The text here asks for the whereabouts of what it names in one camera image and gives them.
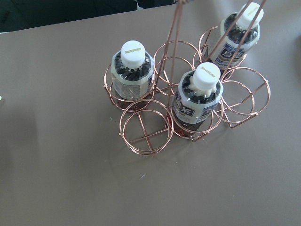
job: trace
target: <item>bottle cap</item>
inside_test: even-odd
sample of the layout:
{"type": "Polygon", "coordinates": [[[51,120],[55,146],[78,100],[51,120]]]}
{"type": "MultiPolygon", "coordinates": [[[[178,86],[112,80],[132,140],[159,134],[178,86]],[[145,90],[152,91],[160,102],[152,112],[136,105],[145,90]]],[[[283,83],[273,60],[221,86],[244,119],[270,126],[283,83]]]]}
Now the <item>bottle cap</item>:
{"type": "Polygon", "coordinates": [[[145,61],[145,48],[138,41],[127,41],[121,47],[121,61],[125,67],[134,69],[145,61]]]}
{"type": "Polygon", "coordinates": [[[220,76],[221,71],[218,66],[205,62],[196,68],[192,80],[198,89],[209,90],[216,86],[220,76]]]}
{"type": "MultiPolygon", "coordinates": [[[[245,6],[246,6],[246,4],[241,8],[239,13],[244,9],[245,6]]],[[[244,13],[241,15],[241,17],[237,20],[237,22],[236,22],[237,26],[242,28],[243,30],[248,29],[251,21],[253,20],[253,18],[255,17],[255,14],[257,13],[259,6],[260,5],[258,5],[255,2],[251,2],[250,5],[244,11],[244,13]]],[[[263,9],[260,10],[260,13],[258,14],[257,18],[255,19],[254,24],[251,27],[251,29],[257,26],[257,24],[260,22],[262,17],[263,17],[263,9]]]]}

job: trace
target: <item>clear bottle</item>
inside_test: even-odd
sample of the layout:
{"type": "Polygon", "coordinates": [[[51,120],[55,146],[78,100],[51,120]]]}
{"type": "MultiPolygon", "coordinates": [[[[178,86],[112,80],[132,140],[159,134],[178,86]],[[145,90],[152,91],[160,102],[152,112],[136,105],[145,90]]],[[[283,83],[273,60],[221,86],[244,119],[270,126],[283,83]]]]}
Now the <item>clear bottle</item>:
{"type": "MultiPolygon", "coordinates": [[[[223,92],[220,76],[220,69],[210,62],[182,76],[172,100],[172,111],[184,128],[196,131],[218,105],[223,92]]],[[[181,136],[192,135],[176,123],[174,130],[181,136]]]]}
{"type": "MultiPolygon", "coordinates": [[[[235,26],[230,30],[229,34],[224,38],[216,51],[211,55],[210,59],[208,60],[209,62],[213,62],[222,70],[227,67],[240,41],[246,33],[246,30],[248,29],[251,21],[255,17],[258,8],[259,5],[257,3],[250,3],[241,17],[237,20],[235,26]]],[[[212,30],[212,33],[210,34],[210,38],[208,40],[209,54],[213,51],[213,48],[217,44],[218,40],[225,34],[238,14],[239,12],[229,15],[226,19],[221,21],[218,28],[212,30]]],[[[242,60],[247,51],[249,51],[255,44],[257,44],[260,36],[259,22],[262,17],[263,10],[261,10],[259,15],[257,16],[251,30],[249,31],[244,43],[241,45],[238,53],[233,59],[230,67],[237,65],[242,60]]]]}
{"type": "Polygon", "coordinates": [[[114,54],[111,63],[113,88],[118,97],[136,100],[152,87],[153,58],[142,43],[130,40],[114,54]]]}

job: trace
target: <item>bottle with white cap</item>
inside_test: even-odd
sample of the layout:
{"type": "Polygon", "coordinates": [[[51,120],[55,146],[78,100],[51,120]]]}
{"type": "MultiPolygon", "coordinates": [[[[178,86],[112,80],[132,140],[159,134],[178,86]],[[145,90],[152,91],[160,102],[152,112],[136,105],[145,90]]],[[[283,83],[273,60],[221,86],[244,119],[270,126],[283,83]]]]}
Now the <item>bottle with white cap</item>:
{"type": "MultiPolygon", "coordinates": [[[[196,70],[182,76],[172,101],[172,111],[178,123],[192,131],[200,127],[222,96],[220,76],[220,69],[210,62],[202,63],[196,70]]],[[[191,135],[177,125],[174,130],[182,136],[191,135]]]]}
{"type": "Polygon", "coordinates": [[[153,64],[153,58],[143,44],[135,40],[124,43],[111,63],[113,88],[117,96],[136,100],[150,92],[153,64]]]}
{"type": "MultiPolygon", "coordinates": [[[[260,5],[255,2],[251,2],[250,5],[243,12],[241,17],[237,20],[234,27],[230,30],[229,34],[224,38],[216,51],[211,55],[209,61],[216,64],[220,69],[225,69],[229,64],[229,61],[233,57],[240,41],[246,33],[251,21],[255,17],[260,5]]],[[[221,21],[218,28],[212,30],[210,38],[208,40],[208,53],[211,54],[213,48],[217,44],[218,40],[225,34],[227,29],[231,26],[236,19],[238,13],[232,13],[226,19],[221,21]]],[[[249,51],[255,44],[257,44],[260,36],[259,22],[263,17],[263,10],[260,10],[251,30],[249,31],[244,43],[241,45],[238,53],[233,59],[230,67],[237,65],[243,58],[243,56],[249,51]]]]}

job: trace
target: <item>plastic bottle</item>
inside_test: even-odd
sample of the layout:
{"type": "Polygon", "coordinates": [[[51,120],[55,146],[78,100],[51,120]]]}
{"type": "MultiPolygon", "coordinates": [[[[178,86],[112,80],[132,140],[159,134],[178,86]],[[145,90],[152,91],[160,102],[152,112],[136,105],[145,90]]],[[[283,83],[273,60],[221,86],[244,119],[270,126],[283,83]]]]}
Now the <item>plastic bottle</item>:
{"type": "MultiPolygon", "coordinates": [[[[220,69],[213,63],[200,64],[196,70],[185,73],[172,100],[172,111],[186,129],[196,131],[218,105],[223,92],[219,81],[220,69]]],[[[175,123],[175,132],[189,137],[191,133],[175,123]]]]}
{"type": "MultiPolygon", "coordinates": [[[[235,26],[232,28],[232,30],[230,30],[229,34],[224,38],[216,51],[214,51],[214,53],[211,55],[209,62],[213,62],[220,69],[225,69],[227,67],[251,21],[255,17],[258,8],[259,5],[257,3],[250,3],[250,5],[246,8],[244,13],[236,22],[235,26]]],[[[218,40],[225,34],[238,14],[239,12],[229,15],[226,19],[221,21],[218,28],[212,30],[208,41],[209,54],[213,51],[213,48],[217,44],[218,40]]],[[[255,44],[257,44],[260,36],[259,22],[262,17],[263,10],[261,10],[259,15],[257,16],[251,30],[249,31],[244,43],[241,45],[238,53],[233,59],[230,67],[237,65],[242,60],[247,51],[249,51],[255,44]]]]}
{"type": "Polygon", "coordinates": [[[127,41],[111,63],[113,88],[118,97],[136,100],[152,87],[153,58],[138,41],[127,41]]]}

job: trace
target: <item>gray tabletop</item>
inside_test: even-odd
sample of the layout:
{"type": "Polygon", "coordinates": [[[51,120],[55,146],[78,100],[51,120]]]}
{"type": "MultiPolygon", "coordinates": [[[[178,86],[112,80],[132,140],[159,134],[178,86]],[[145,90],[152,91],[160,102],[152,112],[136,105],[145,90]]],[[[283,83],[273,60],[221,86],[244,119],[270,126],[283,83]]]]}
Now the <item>gray tabletop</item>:
{"type": "MultiPolygon", "coordinates": [[[[245,2],[185,5],[180,38],[197,45],[245,2]]],[[[258,117],[139,156],[119,136],[103,73],[127,40],[154,54],[174,9],[0,35],[0,225],[301,224],[300,1],[267,2],[243,64],[270,83],[258,117]]]]}

